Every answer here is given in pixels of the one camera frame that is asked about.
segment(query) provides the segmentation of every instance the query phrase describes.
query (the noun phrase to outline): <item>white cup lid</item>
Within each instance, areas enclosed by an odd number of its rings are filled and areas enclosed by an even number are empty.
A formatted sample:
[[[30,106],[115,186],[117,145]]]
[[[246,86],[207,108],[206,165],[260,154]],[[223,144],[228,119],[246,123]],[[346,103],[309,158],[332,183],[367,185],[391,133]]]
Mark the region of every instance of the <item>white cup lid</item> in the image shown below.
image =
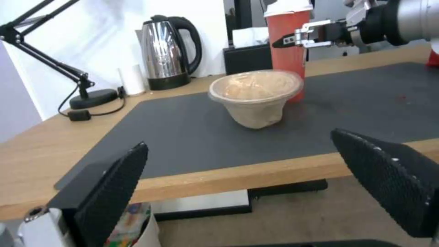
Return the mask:
[[[313,5],[309,0],[277,0],[277,2],[267,6],[264,17],[312,10]]]

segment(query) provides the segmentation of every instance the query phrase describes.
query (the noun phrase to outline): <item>paper roll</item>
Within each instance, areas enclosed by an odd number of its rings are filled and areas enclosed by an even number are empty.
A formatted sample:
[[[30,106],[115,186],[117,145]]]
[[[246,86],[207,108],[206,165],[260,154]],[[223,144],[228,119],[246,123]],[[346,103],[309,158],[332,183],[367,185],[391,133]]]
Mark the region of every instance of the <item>paper roll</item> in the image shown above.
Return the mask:
[[[122,80],[123,88],[128,96],[134,96],[145,92],[145,84],[143,83],[142,72],[138,64],[118,68],[120,80]]]

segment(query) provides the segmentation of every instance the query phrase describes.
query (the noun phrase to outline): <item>black desk lamp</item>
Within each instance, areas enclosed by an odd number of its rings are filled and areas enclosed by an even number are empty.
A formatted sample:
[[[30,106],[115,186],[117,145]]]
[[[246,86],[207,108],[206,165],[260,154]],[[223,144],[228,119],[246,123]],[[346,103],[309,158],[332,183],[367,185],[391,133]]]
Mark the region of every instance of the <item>black desk lamp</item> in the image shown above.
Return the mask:
[[[97,105],[102,105],[117,99],[118,93],[113,89],[103,89],[88,93],[87,88],[95,85],[93,81],[90,81],[88,79],[88,73],[71,67],[62,62],[58,62],[25,42],[24,37],[26,35],[37,29],[39,26],[41,26],[51,18],[55,17],[62,11],[66,10],[68,7],[72,6],[79,0],[70,0],[69,2],[65,3],[48,15],[29,18],[31,15],[41,10],[53,1],[54,0],[44,0],[17,19],[0,26],[0,39],[10,43],[11,45],[17,47],[18,49],[38,59],[40,62],[46,64],[52,69],[73,80],[77,84],[77,88],[79,89],[79,96],[73,97],[70,100],[70,107],[72,109],[89,108]],[[31,26],[22,32],[19,32],[16,29],[27,25]]]

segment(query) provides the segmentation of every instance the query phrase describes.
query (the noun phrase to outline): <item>bowl rim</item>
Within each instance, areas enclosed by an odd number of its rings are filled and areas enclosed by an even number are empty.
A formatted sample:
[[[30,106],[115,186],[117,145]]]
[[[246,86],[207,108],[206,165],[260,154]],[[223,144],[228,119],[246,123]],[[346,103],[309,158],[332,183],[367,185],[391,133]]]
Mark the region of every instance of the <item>bowl rim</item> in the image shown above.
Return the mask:
[[[232,77],[232,76],[240,76],[240,75],[248,75],[251,73],[261,73],[261,72],[277,72],[277,73],[283,73],[283,74],[287,74],[289,76],[293,76],[295,77],[298,82],[299,82],[299,87],[298,88],[293,88],[290,91],[287,91],[284,94],[280,94],[280,95],[276,95],[276,96],[272,96],[272,97],[267,97],[267,98],[262,98],[262,99],[232,99],[232,98],[226,98],[222,95],[219,95],[218,93],[216,93],[213,90],[213,87],[215,86],[216,83],[218,83],[220,80],[226,78],[226,77]],[[231,74],[231,75],[227,75],[227,76],[223,76],[221,78],[216,79],[215,81],[213,81],[210,86],[209,86],[209,97],[217,102],[222,102],[222,103],[235,103],[235,104],[255,104],[255,103],[265,103],[265,102],[271,102],[271,101],[276,101],[282,98],[287,98],[287,97],[293,97],[296,96],[299,92],[302,91],[303,89],[303,79],[295,72],[292,71],[287,71],[287,70],[281,70],[281,69],[263,69],[263,70],[255,70],[255,71],[248,71],[248,72],[243,72],[243,73],[238,73],[238,74]]]

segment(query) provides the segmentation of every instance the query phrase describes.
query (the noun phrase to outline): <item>tan bowl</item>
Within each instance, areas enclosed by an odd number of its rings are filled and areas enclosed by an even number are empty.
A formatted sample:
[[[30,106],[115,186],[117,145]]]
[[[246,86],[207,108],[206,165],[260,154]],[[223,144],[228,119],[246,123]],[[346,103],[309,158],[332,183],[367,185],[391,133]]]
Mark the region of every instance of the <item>tan bowl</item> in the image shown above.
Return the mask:
[[[209,97],[223,103],[239,124],[260,129],[279,122],[286,101],[302,88],[303,80],[296,73],[260,70],[215,80]]]

